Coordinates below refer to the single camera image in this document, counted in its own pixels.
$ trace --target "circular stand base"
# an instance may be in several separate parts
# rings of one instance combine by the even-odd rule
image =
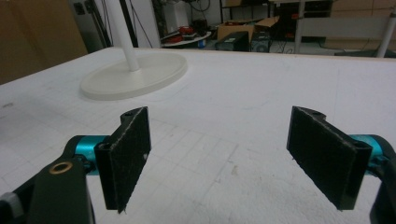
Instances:
[[[173,53],[149,54],[137,57],[140,69],[129,70],[128,63],[111,64],[84,77],[82,93],[93,100],[121,100],[159,90],[187,71],[184,57]]]

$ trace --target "tabletop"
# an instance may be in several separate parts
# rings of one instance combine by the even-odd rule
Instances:
[[[366,176],[352,211],[337,211],[286,150],[293,105],[345,133],[396,146],[396,61],[267,53],[174,52],[189,64],[170,86],[120,101],[79,91],[91,71],[123,59],[103,49],[0,86],[0,195],[58,158],[75,135],[112,134],[148,107],[152,150],[125,213],[107,211],[88,176],[98,223],[370,223],[380,181]]]

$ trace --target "white stand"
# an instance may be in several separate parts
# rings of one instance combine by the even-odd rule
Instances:
[[[184,57],[162,53],[137,57],[119,1],[108,1],[126,61],[111,64],[88,74],[81,81],[82,93],[93,100],[121,100],[159,90],[187,71]]]

